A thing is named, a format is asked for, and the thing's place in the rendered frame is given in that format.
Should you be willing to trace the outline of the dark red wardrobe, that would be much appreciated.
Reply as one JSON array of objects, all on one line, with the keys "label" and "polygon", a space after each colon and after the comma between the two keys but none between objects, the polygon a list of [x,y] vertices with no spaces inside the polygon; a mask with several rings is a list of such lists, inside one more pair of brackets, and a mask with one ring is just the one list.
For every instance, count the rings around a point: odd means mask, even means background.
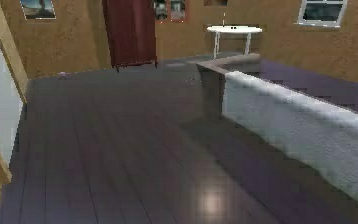
[{"label": "dark red wardrobe", "polygon": [[102,0],[111,65],[158,65],[152,0]]}]

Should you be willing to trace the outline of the white round table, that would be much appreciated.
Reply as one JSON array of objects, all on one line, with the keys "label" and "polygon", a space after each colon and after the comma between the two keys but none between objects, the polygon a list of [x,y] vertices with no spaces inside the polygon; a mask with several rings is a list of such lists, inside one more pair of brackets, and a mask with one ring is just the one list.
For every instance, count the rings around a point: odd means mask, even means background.
[{"label": "white round table", "polygon": [[219,53],[221,34],[246,34],[244,54],[248,55],[250,52],[252,35],[262,32],[262,29],[259,27],[244,26],[244,25],[221,25],[221,26],[213,25],[207,27],[206,30],[208,32],[215,34],[213,58],[216,58],[217,54]]}]

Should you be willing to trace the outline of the red framed picture pair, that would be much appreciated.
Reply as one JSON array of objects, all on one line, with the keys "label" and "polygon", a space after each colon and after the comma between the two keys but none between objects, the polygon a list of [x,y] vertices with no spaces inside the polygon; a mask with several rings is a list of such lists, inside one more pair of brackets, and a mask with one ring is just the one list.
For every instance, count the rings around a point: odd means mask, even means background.
[{"label": "red framed picture pair", "polygon": [[155,20],[163,23],[180,22],[186,19],[187,0],[153,0]]}]

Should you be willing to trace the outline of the white framed window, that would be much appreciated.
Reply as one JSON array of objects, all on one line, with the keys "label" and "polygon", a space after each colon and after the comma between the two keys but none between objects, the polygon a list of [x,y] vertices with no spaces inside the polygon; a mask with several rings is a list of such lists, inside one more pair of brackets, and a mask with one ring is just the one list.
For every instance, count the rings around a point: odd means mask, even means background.
[{"label": "white framed window", "polygon": [[348,0],[301,0],[297,24],[315,27],[339,27]]}]

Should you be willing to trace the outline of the framed landscape picture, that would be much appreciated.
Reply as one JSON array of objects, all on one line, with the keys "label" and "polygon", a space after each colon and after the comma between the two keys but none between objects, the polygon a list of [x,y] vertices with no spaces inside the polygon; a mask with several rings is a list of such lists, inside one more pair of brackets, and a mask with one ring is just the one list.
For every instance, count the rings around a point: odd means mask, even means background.
[{"label": "framed landscape picture", "polygon": [[55,19],[55,9],[52,0],[20,0],[26,20]]}]

